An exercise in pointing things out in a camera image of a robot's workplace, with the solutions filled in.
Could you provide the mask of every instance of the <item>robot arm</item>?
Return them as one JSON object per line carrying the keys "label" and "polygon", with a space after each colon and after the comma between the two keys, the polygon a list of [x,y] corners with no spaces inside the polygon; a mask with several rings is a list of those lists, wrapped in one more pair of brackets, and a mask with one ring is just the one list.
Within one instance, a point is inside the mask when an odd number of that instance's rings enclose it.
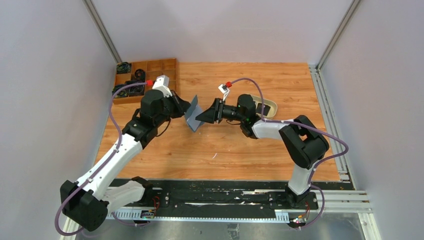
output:
{"label": "robot arm", "polygon": [[[223,99],[215,98],[212,106],[196,117],[198,121],[211,124],[220,123],[223,119],[240,121],[241,131],[248,138],[267,138],[284,142],[295,163],[293,174],[285,189],[289,196],[287,200],[292,207],[298,206],[311,189],[309,176],[314,169],[314,164],[322,159],[329,149],[327,140],[319,133],[284,123],[285,121],[262,120],[256,114],[256,105],[252,96],[248,94],[240,95],[236,106],[226,105]],[[304,115],[287,121],[315,127]]]}
{"label": "robot arm", "polygon": [[182,117],[190,103],[182,100],[168,86],[169,78],[159,76],[152,90],[141,99],[141,108],[137,109],[132,119],[122,130],[122,139],[118,151],[109,162],[99,170],[100,166],[117,149],[118,141],[109,149],[101,160],[76,182],[65,181],[60,187],[62,203],[86,180],[86,184],[63,209],[63,214],[80,224],[88,231],[97,229],[106,216],[133,202],[148,203],[153,185],[141,177],[134,177],[128,183],[107,189],[122,168],[150,141],[158,135],[158,128],[173,118]]}

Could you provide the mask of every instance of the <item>gray floor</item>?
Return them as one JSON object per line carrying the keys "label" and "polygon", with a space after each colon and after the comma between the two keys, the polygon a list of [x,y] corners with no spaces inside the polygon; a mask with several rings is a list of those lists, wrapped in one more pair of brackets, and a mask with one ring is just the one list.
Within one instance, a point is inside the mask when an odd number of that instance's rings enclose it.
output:
{"label": "gray floor", "polygon": [[86,238],[79,234],[77,240],[364,240],[360,220],[355,213],[326,213],[312,226],[300,232],[289,230],[280,223],[230,223],[157,221],[144,227],[130,227],[107,220],[96,231],[99,235]]}

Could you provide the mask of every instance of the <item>beige tray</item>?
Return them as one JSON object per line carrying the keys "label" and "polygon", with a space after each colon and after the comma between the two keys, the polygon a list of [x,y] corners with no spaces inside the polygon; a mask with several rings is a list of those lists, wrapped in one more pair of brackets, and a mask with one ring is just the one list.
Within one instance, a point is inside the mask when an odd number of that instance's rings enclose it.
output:
{"label": "beige tray", "polygon": [[[255,96],[253,94],[251,94],[254,104],[256,105],[256,108],[258,108],[258,104],[262,103],[261,101],[261,97],[260,96]],[[266,119],[273,119],[273,117],[276,115],[277,113],[277,103],[275,103],[274,101],[268,100],[268,99],[263,99],[263,104],[265,104],[265,106],[269,106],[270,109],[268,111],[267,115],[264,115],[264,118]]]}

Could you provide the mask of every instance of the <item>wooden tabletop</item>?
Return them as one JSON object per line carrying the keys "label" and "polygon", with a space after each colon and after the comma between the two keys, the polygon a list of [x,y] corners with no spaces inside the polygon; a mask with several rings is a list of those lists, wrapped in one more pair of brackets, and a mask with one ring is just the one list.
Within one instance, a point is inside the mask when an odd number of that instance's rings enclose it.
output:
{"label": "wooden tabletop", "polygon": [[[186,62],[180,63],[179,71],[180,97],[191,102],[198,95],[203,110],[211,106],[214,98],[222,98],[219,84],[249,77],[257,81],[264,98],[277,103],[278,111],[274,119],[286,120],[306,115],[318,129],[326,130],[305,63]],[[259,95],[252,83],[239,81],[231,87],[226,104],[235,105],[240,94]],[[139,103],[112,107],[121,129],[139,107]],[[164,128],[165,124],[159,128],[159,132]],[[109,119],[96,161],[110,149],[117,137],[118,133]],[[293,167],[283,141],[247,138],[239,126],[229,125],[225,121],[220,124],[205,123],[197,132],[192,132],[182,117],[173,119],[167,131],[153,139],[118,177],[289,180]],[[340,180],[335,162],[330,160],[321,164],[313,179]]]}

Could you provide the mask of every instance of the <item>white wall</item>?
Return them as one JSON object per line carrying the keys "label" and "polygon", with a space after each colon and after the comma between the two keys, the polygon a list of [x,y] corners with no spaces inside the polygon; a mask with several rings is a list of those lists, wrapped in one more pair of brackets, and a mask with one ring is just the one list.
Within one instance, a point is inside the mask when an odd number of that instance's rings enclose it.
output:
{"label": "white wall", "polygon": [[316,64],[352,0],[93,0],[123,61]]}
{"label": "white wall", "polygon": [[94,162],[114,61],[80,0],[3,1],[0,23],[0,239],[58,239],[59,188]]}
{"label": "white wall", "polygon": [[362,1],[322,71],[384,240],[423,238],[423,9]]}

